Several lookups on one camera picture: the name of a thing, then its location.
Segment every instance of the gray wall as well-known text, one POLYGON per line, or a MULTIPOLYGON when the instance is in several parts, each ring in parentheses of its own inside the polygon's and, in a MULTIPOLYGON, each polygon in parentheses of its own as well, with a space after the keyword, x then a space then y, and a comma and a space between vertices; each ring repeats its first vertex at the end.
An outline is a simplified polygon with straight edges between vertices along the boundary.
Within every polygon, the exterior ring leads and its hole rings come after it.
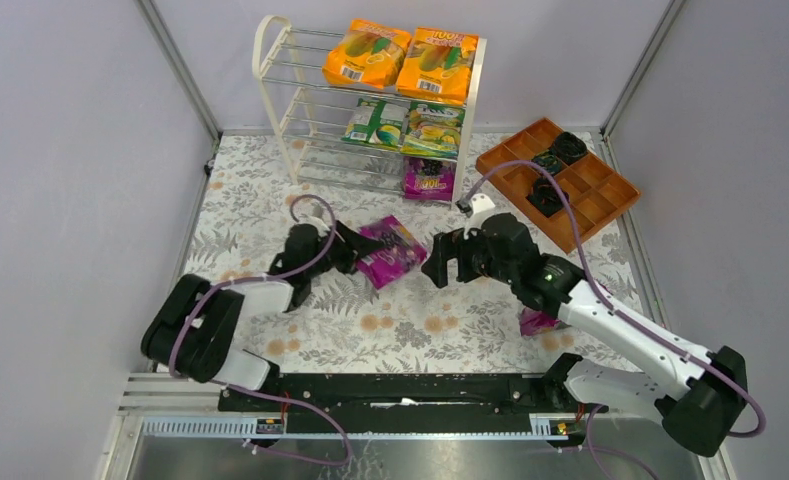
MULTIPOLYGON (((225 129, 270 127, 250 71, 256 27, 268 14, 335 32, 360 17, 409 31, 428 25, 483 35, 489 43, 476 125, 514 128, 542 116, 565 126, 600 125, 668 0, 156 3, 225 129)), ((271 88, 281 98, 293 93, 271 88)))
POLYGON ((739 480, 789 478, 789 1, 689 2, 613 140, 676 330, 747 358, 739 480))
POLYGON ((0 478, 93 474, 209 143, 134 2, 0 2, 0 478))

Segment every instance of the brown compartment tray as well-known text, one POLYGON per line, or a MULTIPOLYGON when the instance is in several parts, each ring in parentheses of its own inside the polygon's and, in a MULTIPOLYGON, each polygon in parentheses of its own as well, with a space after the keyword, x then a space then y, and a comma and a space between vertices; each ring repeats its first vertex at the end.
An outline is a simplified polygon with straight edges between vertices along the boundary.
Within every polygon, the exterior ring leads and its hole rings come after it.
MULTIPOLYGON (((476 169, 485 174, 512 160, 530 160, 550 148, 560 133, 561 128, 542 118, 480 155, 476 169)), ((570 197, 583 242, 626 212, 641 196, 633 184, 591 152, 562 167, 562 171, 556 174, 556 181, 570 197)), ((489 181, 559 248, 570 253, 576 245, 567 212, 561 210, 546 217, 526 198, 539 176, 529 167, 518 166, 498 172, 489 181)))

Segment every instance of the black and white robotic arm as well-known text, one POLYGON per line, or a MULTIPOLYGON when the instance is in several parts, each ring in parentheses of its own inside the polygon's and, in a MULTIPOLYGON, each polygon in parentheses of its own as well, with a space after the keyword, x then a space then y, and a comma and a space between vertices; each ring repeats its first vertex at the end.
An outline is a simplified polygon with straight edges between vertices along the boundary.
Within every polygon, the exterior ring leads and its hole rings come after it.
POLYGON ((657 423, 681 445, 700 454, 717 452, 745 402, 704 368, 687 361, 614 315, 622 311, 654 335, 712 364, 742 388, 747 387, 744 358, 723 347, 712 352, 674 335, 590 283, 568 260, 540 253, 529 230, 511 213, 495 213, 482 194, 470 200, 464 228, 440 233, 422 267, 439 288, 447 285, 447 262, 457 260, 459 282, 488 276, 507 283, 527 307, 583 330, 624 356, 641 371, 627 372, 566 354, 552 373, 564 376, 578 402, 608 405, 657 423), (594 288, 612 303, 608 309, 594 288))

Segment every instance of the wire shelf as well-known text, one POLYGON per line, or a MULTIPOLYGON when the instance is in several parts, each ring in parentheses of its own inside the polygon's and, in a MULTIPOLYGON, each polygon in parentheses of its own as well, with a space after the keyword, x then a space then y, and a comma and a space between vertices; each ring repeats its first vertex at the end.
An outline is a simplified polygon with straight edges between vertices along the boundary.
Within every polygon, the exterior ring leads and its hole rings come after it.
MULTIPOLYGON (((359 188, 381 193, 402 194, 403 155, 366 144, 353 144, 341 140, 347 129, 353 106, 338 105, 338 99, 366 97, 408 105, 414 98, 393 91, 370 90, 354 86, 343 87, 315 83, 307 75, 321 71, 325 55, 334 47, 321 46, 343 37, 343 33, 294 28, 284 17, 269 15, 259 24, 253 49, 253 77, 258 81, 268 119, 277 135, 280 151, 291 179, 359 188), (275 40, 265 45, 266 31, 273 25, 280 26, 275 40), (277 115, 273 98, 267 85, 296 87, 287 109, 277 115), (325 96, 327 100, 318 101, 325 96), (302 126, 298 133, 297 125, 302 126), (286 140, 303 142, 302 152, 295 158, 286 140)), ((475 114, 486 40, 479 39, 471 72, 470 88, 465 101, 459 155, 456 158, 438 159, 455 163, 453 198, 461 196, 464 168, 475 114)))

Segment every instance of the table surface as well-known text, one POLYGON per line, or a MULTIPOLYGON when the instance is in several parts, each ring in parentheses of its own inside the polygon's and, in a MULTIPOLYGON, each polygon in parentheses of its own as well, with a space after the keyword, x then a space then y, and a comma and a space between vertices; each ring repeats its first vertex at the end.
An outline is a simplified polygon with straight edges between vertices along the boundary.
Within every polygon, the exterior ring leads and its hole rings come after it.
MULTIPOLYGON (((475 134, 465 166, 465 188, 479 178, 476 157, 506 135, 475 134)), ((588 133, 578 134, 591 147, 588 133)), ((289 147, 295 153, 301 142, 289 147)), ((493 186, 482 189, 499 211, 523 215, 493 186)), ((265 271, 282 251, 292 224, 288 204, 315 193, 348 226, 393 214, 425 246, 434 233, 459 228, 464 216, 443 204, 317 184, 294 185, 273 136, 225 136, 203 201, 186 272, 211 281, 265 271)), ((311 204, 298 207, 311 212, 311 204)), ((565 255, 534 226, 533 240, 547 253, 565 255)), ((626 243, 615 222, 584 244, 595 276, 622 302, 641 311, 626 243)), ((590 335, 568 328, 521 337, 520 302, 505 284, 479 279, 436 289, 414 270, 376 291, 361 273, 330 271, 318 277, 298 310, 241 318, 234 346, 278 363, 284 372, 313 373, 540 373, 562 352, 615 368, 634 366, 590 335)))

